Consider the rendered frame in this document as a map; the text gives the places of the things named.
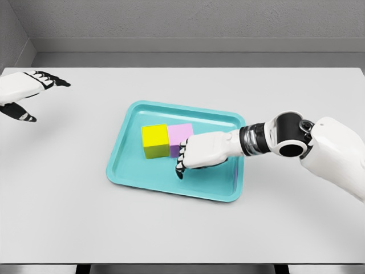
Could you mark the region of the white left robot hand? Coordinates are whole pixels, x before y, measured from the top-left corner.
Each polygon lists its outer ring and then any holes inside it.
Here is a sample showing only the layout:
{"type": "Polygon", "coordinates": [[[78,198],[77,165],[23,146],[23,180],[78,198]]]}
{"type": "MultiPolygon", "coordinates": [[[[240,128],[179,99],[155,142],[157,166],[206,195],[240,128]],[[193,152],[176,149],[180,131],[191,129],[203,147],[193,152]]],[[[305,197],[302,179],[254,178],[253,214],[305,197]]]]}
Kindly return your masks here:
{"type": "Polygon", "coordinates": [[[37,121],[18,101],[38,95],[54,86],[70,87],[71,84],[45,71],[15,72],[0,76],[0,112],[15,120],[37,121]]]}

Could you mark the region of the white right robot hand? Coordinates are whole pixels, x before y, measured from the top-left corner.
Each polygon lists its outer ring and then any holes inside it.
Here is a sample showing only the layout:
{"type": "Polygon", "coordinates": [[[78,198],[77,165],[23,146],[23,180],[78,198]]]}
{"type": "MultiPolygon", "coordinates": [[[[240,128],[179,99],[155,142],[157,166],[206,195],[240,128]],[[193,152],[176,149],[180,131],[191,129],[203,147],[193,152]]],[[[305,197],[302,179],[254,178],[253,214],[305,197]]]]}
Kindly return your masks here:
{"type": "Polygon", "coordinates": [[[232,135],[222,131],[192,135],[179,145],[175,171],[179,179],[187,169],[217,166],[227,161],[232,135]]]}

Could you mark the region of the pink cube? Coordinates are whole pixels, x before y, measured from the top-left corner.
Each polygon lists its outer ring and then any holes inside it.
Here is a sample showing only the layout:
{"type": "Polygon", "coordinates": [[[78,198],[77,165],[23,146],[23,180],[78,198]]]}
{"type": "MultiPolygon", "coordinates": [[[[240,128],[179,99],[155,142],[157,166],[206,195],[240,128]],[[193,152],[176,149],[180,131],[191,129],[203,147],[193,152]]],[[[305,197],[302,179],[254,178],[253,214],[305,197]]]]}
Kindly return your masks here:
{"type": "Polygon", "coordinates": [[[182,141],[193,135],[193,127],[191,123],[175,124],[167,127],[169,137],[170,157],[179,156],[179,145],[182,141]]]}

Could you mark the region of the yellow cube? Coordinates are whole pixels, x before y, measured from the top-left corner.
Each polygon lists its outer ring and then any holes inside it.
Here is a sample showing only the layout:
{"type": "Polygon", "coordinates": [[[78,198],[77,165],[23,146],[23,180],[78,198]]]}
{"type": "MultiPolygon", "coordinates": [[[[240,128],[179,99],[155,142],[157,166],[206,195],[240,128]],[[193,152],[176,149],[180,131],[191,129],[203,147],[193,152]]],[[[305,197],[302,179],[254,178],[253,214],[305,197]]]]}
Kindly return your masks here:
{"type": "Polygon", "coordinates": [[[168,157],[170,145],[166,124],[144,126],[141,128],[143,150],[147,159],[168,157]]]}

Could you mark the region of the teal rectangular tray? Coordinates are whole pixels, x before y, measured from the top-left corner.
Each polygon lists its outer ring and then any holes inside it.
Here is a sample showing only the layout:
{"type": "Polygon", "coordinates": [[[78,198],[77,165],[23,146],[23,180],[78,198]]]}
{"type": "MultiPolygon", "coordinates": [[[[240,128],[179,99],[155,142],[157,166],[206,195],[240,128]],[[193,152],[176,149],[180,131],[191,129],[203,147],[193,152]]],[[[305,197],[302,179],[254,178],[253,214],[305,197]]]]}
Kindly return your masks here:
{"type": "Polygon", "coordinates": [[[197,134],[229,132],[245,125],[241,115],[175,104],[137,101],[128,108],[106,168],[107,178],[119,185],[191,196],[218,202],[237,200],[243,188],[244,159],[229,158],[219,166],[175,173],[170,157],[146,159],[141,129],[155,124],[192,124],[197,134]]]}

